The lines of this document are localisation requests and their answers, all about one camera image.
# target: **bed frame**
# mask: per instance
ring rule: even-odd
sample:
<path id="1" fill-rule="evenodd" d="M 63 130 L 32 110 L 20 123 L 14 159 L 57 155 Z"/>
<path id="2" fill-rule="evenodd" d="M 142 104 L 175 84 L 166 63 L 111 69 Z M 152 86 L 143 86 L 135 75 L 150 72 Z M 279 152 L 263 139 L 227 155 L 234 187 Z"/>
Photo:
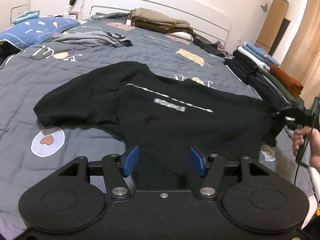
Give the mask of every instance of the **bed frame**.
<path id="1" fill-rule="evenodd" d="M 230 18 L 194 0 L 93 0 L 90 17 L 97 12 L 129 12 L 144 7 L 167 16 L 187 20 L 192 29 L 211 42 L 225 43 L 230 29 Z"/>

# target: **text print on bedspread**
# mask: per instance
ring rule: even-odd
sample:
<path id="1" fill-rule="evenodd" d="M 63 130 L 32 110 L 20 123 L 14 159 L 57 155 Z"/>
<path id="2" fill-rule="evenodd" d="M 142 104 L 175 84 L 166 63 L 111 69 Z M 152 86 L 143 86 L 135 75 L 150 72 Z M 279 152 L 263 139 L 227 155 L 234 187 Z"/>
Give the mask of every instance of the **text print on bedspread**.
<path id="1" fill-rule="evenodd" d="M 179 77 L 181 77 L 181 81 L 184 81 L 184 80 L 188 79 L 188 78 L 185 77 L 184 75 L 179 75 L 179 77 L 178 77 L 177 74 L 174 74 L 174 76 L 175 76 L 175 79 L 176 79 L 176 80 L 179 80 Z M 196 81 L 197 83 L 199 83 L 199 84 L 201 84 L 201 85 L 205 85 L 204 82 L 203 82 L 200 78 L 198 78 L 198 77 L 193 77 L 191 80 Z M 210 84 L 213 84 L 213 82 L 209 80 L 207 86 L 208 86 L 209 88 L 216 89 L 216 88 L 210 86 Z"/>
<path id="2" fill-rule="evenodd" d="M 202 57 L 199 57 L 196 54 L 193 54 L 189 51 L 186 51 L 184 49 L 179 49 L 176 53 L 182 55 L 183 57 L 186 57 L 190 60 L 192 60 L 194 63 L 199 64 L 201 67 L 203 66 L 210 66 L 210 64 L 204 62 L 204 59 Z"/>
<path id="3" fill-rule="evenodd" d="M 37 55 L 42 49 L 45 48 L 45 45 L 43 45 L 40 49 L 38 49 L 34 54 L 32 54 L 33 56 Z M 45 51 L 44 53 L 42 53 L 42 55 L 46 55 L 49 53 L 49 56 L 46 56 L 45 58 L 49 58 L 49 57 L 54 57 L 55 59 L 62 59 L 62 60 L 70 60 L 70 61 L 76 61 L 76 56 L 82 56 L 82 54 L 76 54 L 74 56 L 69 56 L 68 52 L 59 52 L 59 53 L 54 53 L 54 50 L 51 49 L 50 47 L 47 47 L 47 51 Z"/>
<path id="4" fill-rule="evenodd" d="M 59 127 L 41 130 L 32 140 L 31 151 L 39 157 L 57 152 L 65 142 L 65 134 Z"/>
<path id="5" fill-rule="evenodd" d="M 108 22 L 104 22 L 104 23 L 106 23 L 109 26 L 116 27 L 116 28 L 119 28 L 119 29 L 122 29 L 125 31 L 129 31 L 129 30 L 134 29 L 133 26 L 125 25 L 123 23 L 108 23 Z"/>

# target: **human hand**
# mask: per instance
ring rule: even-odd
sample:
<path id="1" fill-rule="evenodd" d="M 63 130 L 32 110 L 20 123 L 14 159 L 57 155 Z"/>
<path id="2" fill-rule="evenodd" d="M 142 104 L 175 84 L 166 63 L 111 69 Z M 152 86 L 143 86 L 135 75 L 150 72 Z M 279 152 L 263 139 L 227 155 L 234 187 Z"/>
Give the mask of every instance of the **human hand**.
<path id="1" fill-rule="evenodd" d="M 310 135 L 311 127 L 305 126 L 301 130 L 295 130 L 293 133 L 293 144 L 292 151 L 296 155 L 299 147 L 304 143 L 303 137 L 305 135 Z M 317 129 L 312 130 L 310 136 L 311 141 L 311 157 L 310 157 L 310 166 L 320 170 L 320 133 Z"/>

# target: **orange folded shirt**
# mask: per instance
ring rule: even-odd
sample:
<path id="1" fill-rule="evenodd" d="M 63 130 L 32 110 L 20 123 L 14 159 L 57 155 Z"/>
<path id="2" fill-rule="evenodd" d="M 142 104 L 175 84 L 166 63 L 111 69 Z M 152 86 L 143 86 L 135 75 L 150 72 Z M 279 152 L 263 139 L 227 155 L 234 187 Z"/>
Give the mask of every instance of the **orange folded shirt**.
<path id="1" fill-rule="evenodd" d="M 286 72 L 280 69 L 277 65 L 271 65 L 270 74 L 273 75 L 280 83 L 287 89 L 287 91 L 297 97 L 301 94 L 303 85 L 293 77 L 289 76 Z"/>

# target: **white stripe print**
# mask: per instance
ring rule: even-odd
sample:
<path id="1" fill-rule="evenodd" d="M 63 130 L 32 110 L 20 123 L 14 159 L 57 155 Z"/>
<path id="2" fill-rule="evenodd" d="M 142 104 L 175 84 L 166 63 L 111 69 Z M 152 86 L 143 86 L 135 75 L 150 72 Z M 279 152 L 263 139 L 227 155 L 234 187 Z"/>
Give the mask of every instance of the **white stripe print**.
<path id="1" fill-rule="evenodd" d="M 204 110 L 204 111 L 213 113 L 213 111 L 210 110 L 210 109 L 204 109 L 204 108 L 199 107 L 199 106 L 194 106 L 193 104 L 185 103 L 185 102 L 180 101 L 180 100 L 177 100 L 177 99 L 175 99 L 175 98 L 171 98 L 171 97 L 169 97 L 169 96 L 167 96 L 167 95 L 160 94 L 160 93 L 158 93 L 158 92 L 154 92 L 154 91 L 149 90 L 149 89 L 147 89 L 147 88 L 139 87 L 139 86 L 137 86 L 137 85 L 135 85 L 135 84 L 129 83 L 129 84 L 127 84 L 127 86 L 128 86 L 128 85 L 134 86 L 134 87 L 136 87 L 136 88 L 141 88 L 141 89 L 143 89 L 143 90 L 145 90 L 145 91 L 152 92 L 152 93 L 155 93 L 155 94 L 157 94 L 157 95 L 161 95 L 161 96 L 166 97 L 166 98 L 170 98 L 170 99 L 172 99 L 172 100 L 174 100 L 174 101 L 177 101 L 177 102 L 179 102 L 179 103 L 185 104 L 185 105 L 187 105 L 187 106 L 195 107 L 195 108 L 198 108 L 198 109 L 201 109 L 201 110 Z"/>

